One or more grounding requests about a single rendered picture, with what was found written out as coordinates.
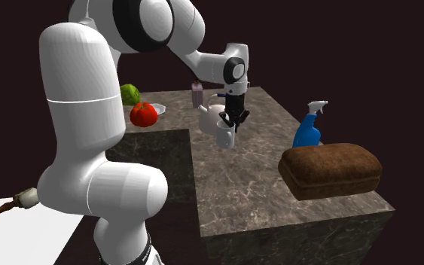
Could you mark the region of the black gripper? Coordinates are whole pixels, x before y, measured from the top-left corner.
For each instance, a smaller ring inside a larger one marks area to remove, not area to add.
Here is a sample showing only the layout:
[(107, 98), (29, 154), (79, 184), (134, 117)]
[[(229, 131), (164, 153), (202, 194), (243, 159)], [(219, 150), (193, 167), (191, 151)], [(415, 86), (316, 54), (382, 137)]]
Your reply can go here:
[(225, 96), (225, 111), (219, 112), (218, 115), (230, 128), (234, 126), (234, 122), (229, 118), (235, 118), (235, 132), (237, 132), (239, 125), (246, 120), (250, 113), (244, 108), (245, 94), (230, 95), (226, 93)]

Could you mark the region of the white mug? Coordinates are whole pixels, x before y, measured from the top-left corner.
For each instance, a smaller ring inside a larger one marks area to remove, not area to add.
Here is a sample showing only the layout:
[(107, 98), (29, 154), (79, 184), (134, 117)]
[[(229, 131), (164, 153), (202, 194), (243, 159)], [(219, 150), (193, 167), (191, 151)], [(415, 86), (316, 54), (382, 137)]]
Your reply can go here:
[(223, 120), (216, 123), (216, 145), (231, 149), (235, 143), (235, 126), (229, 127)]

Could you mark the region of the white teapot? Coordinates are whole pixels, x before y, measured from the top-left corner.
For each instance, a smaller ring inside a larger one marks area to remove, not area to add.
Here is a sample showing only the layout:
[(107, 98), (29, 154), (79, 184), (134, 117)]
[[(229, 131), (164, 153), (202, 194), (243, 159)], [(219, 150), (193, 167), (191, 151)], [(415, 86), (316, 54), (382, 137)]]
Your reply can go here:
[(210, 102), (215, 99), (220, 98), (220, 96), (216, 94), (212, 94), (209, 98), (207, 106), (199, 105), (198, 110), (200, 113), (199, 116), (199, 129), (208, 135), (215, 136), (216, 135), (216, 123), (221, 120), (219, 114), (225, 111), (225, 105), (214, 104), (211, 105)]

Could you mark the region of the purple carton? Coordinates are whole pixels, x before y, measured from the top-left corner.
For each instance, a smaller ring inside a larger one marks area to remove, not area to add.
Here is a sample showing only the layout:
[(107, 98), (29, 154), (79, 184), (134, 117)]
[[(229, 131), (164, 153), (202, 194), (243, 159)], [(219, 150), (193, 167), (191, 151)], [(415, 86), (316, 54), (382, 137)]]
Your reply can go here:
[(203, 85), (199, 81), (191, 84), (191, 98), (193, 108), (198, 108), (203, 104)]

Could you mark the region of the blue spray bottle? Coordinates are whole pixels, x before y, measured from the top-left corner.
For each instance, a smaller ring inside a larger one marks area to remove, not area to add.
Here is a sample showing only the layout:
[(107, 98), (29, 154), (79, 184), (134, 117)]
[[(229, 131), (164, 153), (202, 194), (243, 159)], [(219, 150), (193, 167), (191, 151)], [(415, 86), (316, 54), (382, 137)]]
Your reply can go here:
[(293, 148), (317, 146), (320, 142), (321, 133), (314, 127), (317, 112), (323, 113), (323, 107), (328, 101), (312, 101), (308, 103), (309, 112), (297, 128), (294, 136)]

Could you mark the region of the red bell pepper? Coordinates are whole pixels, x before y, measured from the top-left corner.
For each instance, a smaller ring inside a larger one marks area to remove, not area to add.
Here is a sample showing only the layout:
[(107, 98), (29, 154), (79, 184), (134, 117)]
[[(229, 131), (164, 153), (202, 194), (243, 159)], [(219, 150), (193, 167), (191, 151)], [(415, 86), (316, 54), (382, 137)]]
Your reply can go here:
[(158, 114), (148, 102), (139, 102), (130, 112), (130, 122), (135, 126), (148, 127), (157, 122)]

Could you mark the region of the green lettuce head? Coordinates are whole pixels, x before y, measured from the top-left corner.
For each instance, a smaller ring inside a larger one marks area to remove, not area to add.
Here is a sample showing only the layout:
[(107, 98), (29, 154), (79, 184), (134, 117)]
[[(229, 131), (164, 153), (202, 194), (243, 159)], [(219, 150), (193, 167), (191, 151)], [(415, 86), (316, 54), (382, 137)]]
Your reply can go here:
[(141, 102), (140, 93), (132, 84), (121, 85), (120, 94), (123, 105), (136, 105)]

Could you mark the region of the brown bread loaf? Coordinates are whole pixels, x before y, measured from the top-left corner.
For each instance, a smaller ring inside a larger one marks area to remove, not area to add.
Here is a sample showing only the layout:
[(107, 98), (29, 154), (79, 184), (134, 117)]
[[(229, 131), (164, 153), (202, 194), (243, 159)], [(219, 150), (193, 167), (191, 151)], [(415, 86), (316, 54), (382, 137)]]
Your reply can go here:
[(383, 167), (363, 147), (351, 143), (290, 148), (278, 164), (297, 200), (318, 200), (375, 190)]

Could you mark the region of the marshmallow on brown stick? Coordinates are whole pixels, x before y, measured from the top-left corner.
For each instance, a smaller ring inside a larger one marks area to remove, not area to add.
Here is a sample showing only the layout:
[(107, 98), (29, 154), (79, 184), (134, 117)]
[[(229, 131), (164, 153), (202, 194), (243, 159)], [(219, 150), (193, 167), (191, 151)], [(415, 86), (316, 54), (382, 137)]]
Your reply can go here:
[(10, 202), (0, 206), (0, 214), (11, 210), (14, 207), (22, 209), (30, 209), (39, 204), (37, 189), (34, 187), (28, 188), (13, 196)]

